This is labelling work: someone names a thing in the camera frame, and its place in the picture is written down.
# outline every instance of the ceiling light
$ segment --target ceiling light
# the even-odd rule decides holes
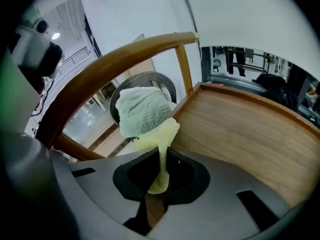
[[[58,37],[60,37],[60,33],[54,33],[51,37],[52,40],[56,40]]]

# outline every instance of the wooden chair back rail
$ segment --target wooden chair back rail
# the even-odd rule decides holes
[[[158,35],[127,44],[97,59],[60,91],[44,114],[36,138],[46,147],[55,145],[57,149],[72,157],[78,156],[76,158],[80,160],[103,158],[62,134],[69,119],[111,80],[133,66],[170,49],[176,51],[188,94],[193,86],[184,45],[195,43],[198,39],[198,34],[193,32]]]

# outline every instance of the black hole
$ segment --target black hole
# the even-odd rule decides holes
[[[127,171],[127,177],[129,181],[146,193],[159,173],[159,166],[159,153],[156,152],[133,165]]]
[[[81,169],[81,170],[74,170],[72,172],[72,175],[76,178],[79,176],[83,176],[83,175],[87,175],[87,174],[92,174],[94,173],[96,170],[93,168],[85,168],[85,169]]]
[[[271,227],[279,220],[251,190],[242,191],[236,195],[261,231]]]
[[[166,170],[170,175],[171,192],[189,185],[195,177],[194,168],[174,155],[168,155],[166,159]]]
[[[148,224],[145,200],[141,201],[136,217],[128,219],[123,225],[143,236],[149,233],[151,227]]]

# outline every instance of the woven wicker chair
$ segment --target woven wicker chair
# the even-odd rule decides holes
[[[111,96],[109,110],[114,122],[117,125],[119,125],[120,118],[118,110],[116,109],[116,102],[120,97],[120,91],[123,89],[133,87],[151,87],[153,86],[152,81],[164,85],[170,93],[171,101],[173,103],[177,103],[177,93],[175,85],[167,76],[153,71],[136,74],[126,79],[122,84],[120,84]]]

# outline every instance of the black rectangular slot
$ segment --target black rectangular slot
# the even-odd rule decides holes
[[[87,175],[87,174],[92,174],[94,173],[96,170],[93,168],[85,168],[85,169],[81,169],[81,170],[74,170],[72,172],[72,175],[76,178],[76,177],[80,177],[83,175]]]
[[[279,220],[251,190],[242,191],[236,195],[261,231],[271,227]]]

